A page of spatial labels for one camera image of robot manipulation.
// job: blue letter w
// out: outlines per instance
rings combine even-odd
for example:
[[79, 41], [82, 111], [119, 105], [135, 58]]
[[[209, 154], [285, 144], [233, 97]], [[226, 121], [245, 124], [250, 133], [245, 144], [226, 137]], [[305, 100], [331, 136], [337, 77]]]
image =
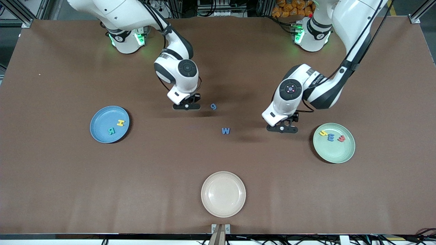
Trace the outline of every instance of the blue letter w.
[[222, 134], [229, 134], [230, 128], [221, 128], [221, 132], [222, 132]]

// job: table surface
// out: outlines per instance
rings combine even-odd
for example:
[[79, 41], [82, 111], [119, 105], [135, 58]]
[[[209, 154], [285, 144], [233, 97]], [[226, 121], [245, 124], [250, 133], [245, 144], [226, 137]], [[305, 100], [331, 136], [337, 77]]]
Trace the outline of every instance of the table surface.
[[[297, 64], [334, 71], [345, 55], [339, 38], [308, 53], [264, 18], [171, 22], [194, 47], [200, 111], [172, 110], [153, 70], [157, 32], [123, 55], [96, 21], [38, 20], [22, 31], [0, 88], [0, 233], [201, 233], [224, 223], [233, 233], [414, 234], [436, 226], [436, 68], [419, 25], [389, 17], [337, 104], [302, 113], [297, 134], [280, 134], [261, 117], [273, 91]], [[115, 144], [89, 133], [108, 105], [132, 119]], [[314, 153], [311, 134], [328, 122], [356, 140], [344, 164]], [[204, 180], [223, 170], [247, 190], [230, 218], [209, 214], [200, 197]]]

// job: white robotic arm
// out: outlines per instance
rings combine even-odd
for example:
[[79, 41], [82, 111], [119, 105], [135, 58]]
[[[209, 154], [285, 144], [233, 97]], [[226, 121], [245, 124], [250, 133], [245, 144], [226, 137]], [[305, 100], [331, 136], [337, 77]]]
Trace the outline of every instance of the white robotic arm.
[[192, 45], [158, 11], [143, 0], [68, 0], [68, 3], [77, 11], [100, 19], [112, 44], [124, 54], [133, 53], [144, 45], [139, 38], [140, 29], [152, 26], [158, 30], [168, 40], [168, 46], [154, 62], [154, 68], [159, 79], [173, 84], [167, 94], [175, 104], [173, 108], [200, 108], [194, 103], [200, 95], [195, 93], [198, 68], [191, 60]]
[[345, 82], [358, 67], [370, 44], [370, 26], [386, 2], [387, 0], [341, 0], [337, 3], [332, 23], [345, 45], [347, 56], [332, 79], [306, 64], [292, 67], [276, 89], [271, 104], [262, 113], [269, 124], [269, 131], [296, 133], [298, 129], [285, 125], [284, 122], [298, 120], [298, 114], [294, 113], [302, 99], [316, 109], [327, 109], [336, 103]]

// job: plate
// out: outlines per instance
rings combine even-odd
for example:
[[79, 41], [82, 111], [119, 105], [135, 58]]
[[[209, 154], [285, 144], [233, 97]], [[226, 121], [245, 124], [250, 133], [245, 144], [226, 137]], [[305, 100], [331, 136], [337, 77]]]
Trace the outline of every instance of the plate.
[[216, 172], [204, 182], [201, 188], [201, 201], [212, 215], [220, 218], [231, 217], [244, 206], [244, 183], [230, 172]]
[[[329, 141], [329, 136], [322, 136], [321, 131], [326, 134], [333, 134], [333, 141]], [[319, 126], [313, 135], [313, 146], [318, 155], [331, 163], [344, 163], [351, 159], [356, 150], [356, 143], [353, 135], [344, 126], [337, 123], [326, 123]]]
[[98, 142], [113, 143], [126, 134], [129, 124], [130, 118], [127, 111], [119, 106], [111, 105], [97, 111], [91, 119], [89, 131]]

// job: floor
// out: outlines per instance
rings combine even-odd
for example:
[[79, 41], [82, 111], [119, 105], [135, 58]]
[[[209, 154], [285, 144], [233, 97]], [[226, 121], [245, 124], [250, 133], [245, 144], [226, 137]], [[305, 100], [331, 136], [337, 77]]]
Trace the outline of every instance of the floor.
[[[75, 11], [66, 0], [57, 0], [51, 10], [50, 17], [54, 20], [94, 20], [95, 17]], [[392, 15], [407, 15], [413, 13], [421, 4], [420, 1], [396, 0]], [[421, 28], [427, 40], [433, 57], [436, 55], [436, 7], [430, 9], [421, 19]], [[0, 64], [7, 66], [18, 40], [20, 28], [0, 28]]]

